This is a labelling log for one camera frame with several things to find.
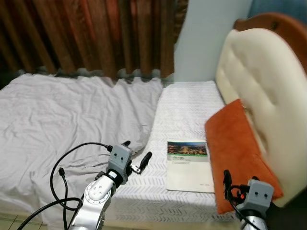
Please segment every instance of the wooden headboard frame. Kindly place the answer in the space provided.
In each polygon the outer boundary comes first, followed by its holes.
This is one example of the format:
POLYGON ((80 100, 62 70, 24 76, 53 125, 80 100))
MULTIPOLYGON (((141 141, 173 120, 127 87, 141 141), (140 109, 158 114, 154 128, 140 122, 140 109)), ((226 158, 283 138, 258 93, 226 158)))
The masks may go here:
POLYGON ((238 19, 234 29, 268 29, 282 37, 295 52, 307 74, 307 27, 300 21, 281 13, 263 13, 247 20, 238 19))

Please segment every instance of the orange pillow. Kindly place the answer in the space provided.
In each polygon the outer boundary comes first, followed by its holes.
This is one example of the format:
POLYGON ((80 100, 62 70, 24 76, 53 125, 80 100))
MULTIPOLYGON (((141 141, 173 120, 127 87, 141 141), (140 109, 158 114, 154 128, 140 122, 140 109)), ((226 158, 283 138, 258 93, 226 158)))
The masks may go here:
POLYGON ((273 199, 283 196, 278 179, 261 156, 240 99, 213 115, 206 122, 205 130, 219 214, 233 211, 229 201, 224 200, 225 169, 231 173, 232 185, 247 184, 256 176, 274 187, 273 199))

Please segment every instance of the white bedsheet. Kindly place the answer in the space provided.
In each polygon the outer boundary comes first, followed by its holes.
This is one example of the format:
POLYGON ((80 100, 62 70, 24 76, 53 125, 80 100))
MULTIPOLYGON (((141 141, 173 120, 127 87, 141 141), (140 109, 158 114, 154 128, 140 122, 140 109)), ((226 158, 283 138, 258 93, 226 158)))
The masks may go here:
POLYGON ((148 144, 134 163, 140 161, 148 151, 152 151, 153 157, 141 176, 131 175, 128 183, 118 188, 106 211, 106 220, 233 220, 233 213, 217 215, 214 194, 166 189, 167 141, 205 138, 205 122, 223 107, 224 102, 214 81, 176 82, 166 87, 159 99, 148 144))
MULTIPOLYGON (((143 82, 108 78, 67 79, 22 75, 0 91, 0 212, 32 213, 54 201, 50 171, 69 149, 84 142, 115 145, 131 141, 134 151, 149 138, 159 96, 159 79, 143 82)), ((69 197, 80 197, 84 188, 105 169, 108 153, 99 146, 84 146, 61 165, 69 197)), ((59 197, 64 186, 56 173, 59 197)), ((43 212, 42 219, 62 229, 61 208, 43 212)))

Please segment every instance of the booklet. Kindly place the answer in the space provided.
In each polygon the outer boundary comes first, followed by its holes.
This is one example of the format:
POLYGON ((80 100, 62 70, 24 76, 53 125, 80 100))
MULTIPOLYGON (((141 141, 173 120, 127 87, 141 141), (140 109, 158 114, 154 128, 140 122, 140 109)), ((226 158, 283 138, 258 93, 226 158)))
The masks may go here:
POLYGON ((167 190, 214 193, 213 177, 204 140, 167 142, 167 190))

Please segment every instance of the curtain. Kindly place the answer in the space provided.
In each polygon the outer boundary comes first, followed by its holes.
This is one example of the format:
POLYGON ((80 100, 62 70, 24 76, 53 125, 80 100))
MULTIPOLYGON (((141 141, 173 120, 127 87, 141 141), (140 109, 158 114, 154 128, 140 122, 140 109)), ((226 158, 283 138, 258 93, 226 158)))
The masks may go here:
POLYGON ((184 15, 175 0, 0 0, 0 61, 10 70, 174 72, 184 15))

